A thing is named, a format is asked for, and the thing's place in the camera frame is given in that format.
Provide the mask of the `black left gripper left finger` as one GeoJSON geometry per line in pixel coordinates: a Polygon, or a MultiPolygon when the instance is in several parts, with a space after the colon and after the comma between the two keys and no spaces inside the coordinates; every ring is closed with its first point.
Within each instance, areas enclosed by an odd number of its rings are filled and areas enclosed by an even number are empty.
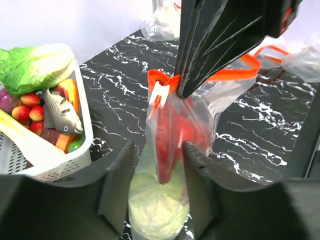
{"type": "Polygon", "coordinates": [[[117,240],[123,233],[135,150],[127,141],[55,182],[0,177],[3,240],[117,240]]]}

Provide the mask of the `round green cabbage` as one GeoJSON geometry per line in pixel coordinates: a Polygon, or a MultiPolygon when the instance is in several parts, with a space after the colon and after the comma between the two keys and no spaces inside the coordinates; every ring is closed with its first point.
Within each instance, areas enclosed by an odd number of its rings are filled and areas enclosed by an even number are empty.
{"type": "Polygon", "coordinates": [[[177,163],[171,179],[158,182],[154,164],[143,164],[132,178],[128,213],[134,240],[173,240],[189,214],[184,166],[177,163]]]}

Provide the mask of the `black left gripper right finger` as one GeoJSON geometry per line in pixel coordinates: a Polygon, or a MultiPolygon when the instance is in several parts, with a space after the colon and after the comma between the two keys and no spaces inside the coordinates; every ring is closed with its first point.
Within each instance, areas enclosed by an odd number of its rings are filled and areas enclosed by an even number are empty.
{"type": "Polygon", "coordinates": [[[190,142],[184,142],[182,152],[197,240],[319,239],[318,180],[263,185],[229,171],[190,142]]]}

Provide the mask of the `clear zip bag orange zipper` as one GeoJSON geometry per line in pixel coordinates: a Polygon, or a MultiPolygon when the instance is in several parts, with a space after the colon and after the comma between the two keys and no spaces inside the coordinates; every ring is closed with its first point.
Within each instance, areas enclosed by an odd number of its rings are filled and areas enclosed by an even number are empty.
{"type": "Polygon", "coordinates": [[[128,217],[134,240],[173,240],[190,211],[183,143],[208,155],[220,115],[253,86],[261,63],[245,54],[210,76],[186,99],[180,76],[147,72],[145,145],[130,183],[128,217]]]}

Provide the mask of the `red toy lobster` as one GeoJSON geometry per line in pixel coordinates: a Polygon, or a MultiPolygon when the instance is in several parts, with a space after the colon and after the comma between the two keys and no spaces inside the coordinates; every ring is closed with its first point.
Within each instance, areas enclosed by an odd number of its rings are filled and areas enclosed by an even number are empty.
{"type": "Polygon", "coordinates": [[[157,176],[160,184],[166,184],[177,161],[183,161],[182,147],[190,142],[205,154],[213,143],[208,109],[201,100],[167,100],[157,110],[155,151],[157,176]]]}

